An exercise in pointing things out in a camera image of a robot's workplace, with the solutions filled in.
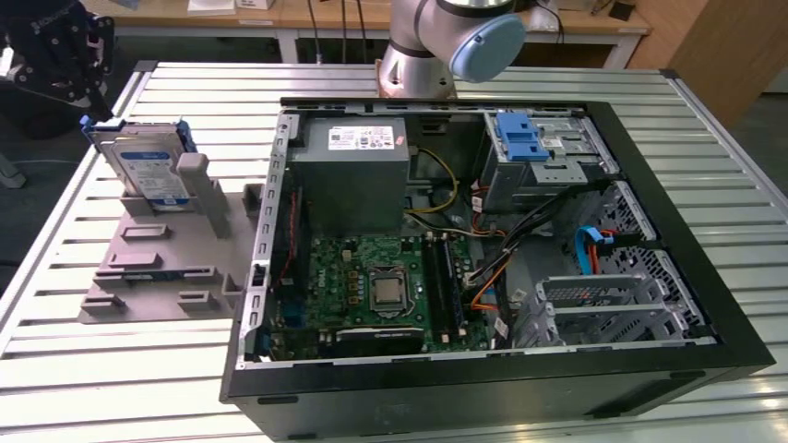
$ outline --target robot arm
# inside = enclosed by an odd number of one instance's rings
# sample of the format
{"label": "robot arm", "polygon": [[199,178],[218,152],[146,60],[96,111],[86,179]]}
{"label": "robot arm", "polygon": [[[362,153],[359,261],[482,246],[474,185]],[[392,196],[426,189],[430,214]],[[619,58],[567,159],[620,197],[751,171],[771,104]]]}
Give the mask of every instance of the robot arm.
{"label": "robot arm", "polygon": [[446,98],[454,75],[488,81],[511,64],[526,39],[515,0],[392,2],[390,47],[378,73],[380,91],[396,98]]}
{"label": "robot arm", "polygon": [[7,78],[16,87],[112,118],[103,95],[112,69],[115,22],[75,0],[0,0],[0,29],[23,62]]}

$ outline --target motherboard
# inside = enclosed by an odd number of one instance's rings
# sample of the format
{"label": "motherboard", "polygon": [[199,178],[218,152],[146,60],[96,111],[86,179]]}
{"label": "motherboard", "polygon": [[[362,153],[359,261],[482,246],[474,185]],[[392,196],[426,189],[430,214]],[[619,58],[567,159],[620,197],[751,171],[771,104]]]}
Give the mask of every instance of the motherboard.
{"label": "motherboard", "polygon": [[471,269],[462,236],[314,238],[307,300],[282,307],[283,348],[292,358],[487,349],[484,319],[464,314]]}

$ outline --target sticker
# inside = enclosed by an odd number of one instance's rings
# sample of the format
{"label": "sticker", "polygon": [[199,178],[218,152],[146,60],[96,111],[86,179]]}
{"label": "sticker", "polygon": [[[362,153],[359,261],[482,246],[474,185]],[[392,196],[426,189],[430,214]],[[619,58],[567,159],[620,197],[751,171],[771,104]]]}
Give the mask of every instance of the sticker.
{"label": "sticker", "polygon": [[619,28],[620,34],[648,34],[650,30],[646,28]]}
{"label": "sticker", "polygon": [[506,339],[508,336],[508,326],[500,317],[495,319],[495,330],[498,330],[498,333],[502,334],[502,337]]}
{"label": "sticker", "polygon": [[167,152],[122,152],[119,158],[143,196],[158,205],[178,206],[188,202],[182,177]]}
{"label": "sticker", "polygon": [[542,147],[546,149],[563,149],[564,148],[564,143],[562,142],[562,137],[559,136],[554,136],[554,137],[544,137],[542,139]]}
{"label": "sticker", "polygon": [[238,0],[238,7],[252,7],[255,9],[268,9],[274,2],[271,0]]}
{"label": "sticker", "polygon": [[527,295],[528,293],[523,289],[518,289],[515,293],[508,297],[508,301],[512,303],[520,303]]}
{"label": "sticker", "polygon": [[271,20],[238,20],[238,24],[251,26],[272,26],[274,22]]}
{"label": "sticker", "polygon": [[482,207],[484,206],[482,197],[471,197],[471,206],[474,207],[474,212],[482,212]]}
{"label": "sticker", "polygon": [[330,131],[330,150],[392,150],[392,126],[335,126]]}

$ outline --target workbench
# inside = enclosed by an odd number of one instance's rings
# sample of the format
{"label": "workbench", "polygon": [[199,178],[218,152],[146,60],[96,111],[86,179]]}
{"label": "workbench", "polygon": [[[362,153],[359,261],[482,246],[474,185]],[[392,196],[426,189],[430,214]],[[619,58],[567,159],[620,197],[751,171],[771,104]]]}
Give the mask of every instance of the workbench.
{"label": "workbench", "polygon": [[[280,97],[372,97],[374,78],[371,66],[160,63],[135,72],[115,110],[152,120],[182,115],[210,174],[238,192],[266,180]],[[655,71],[511,68],[458,88],[466,99],[612,103],[778,364],[638,417],[386,440],[784,442],[788,202],[683,82]],[[230,319],[76,322],[123,213],[122,190],[90,150],[0,301],[3,441],[262,441],[247,417],[218,401]]]}
{"label": "workbench", "polygon": [[[346,1],[347,37],[362,38],[362,21],[355,0]],[[307,0],[278,0],[268,10],[242,9],[230,16],[190,16],[188,0],[142,0],[139,10],[115,5],[107,0],[83,0],[96,14],[116,20],[120,36],[146,37],[270,37],[280,44],[284,63],[298,63],[296,40],[314,38]],[[362,0],[367,38],[390,39],[391,0]],[[343,38],[343,15],[339,0],[314,0],[318,35],[322,39]],[[530,28],[530,12],[522,14]],[[588,12],[560,11],[567,44],[608,45],[612,47],[604,67],[623,69],[651,26],[635,12],[628,21]],[[530,30],[526,43],[555,43],[556,32]]]}

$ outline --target cpu socket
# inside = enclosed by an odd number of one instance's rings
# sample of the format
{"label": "cpu socket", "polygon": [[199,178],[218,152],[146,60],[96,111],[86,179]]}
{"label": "cpu socket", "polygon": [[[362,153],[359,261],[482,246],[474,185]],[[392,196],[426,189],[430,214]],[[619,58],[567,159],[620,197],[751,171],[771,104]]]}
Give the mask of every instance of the cpu socket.
{"label": "cpu socket", "polygon": [[394,318],[408,309],[408,280],[400,266],[370,269],[370,310],[384,318]]}

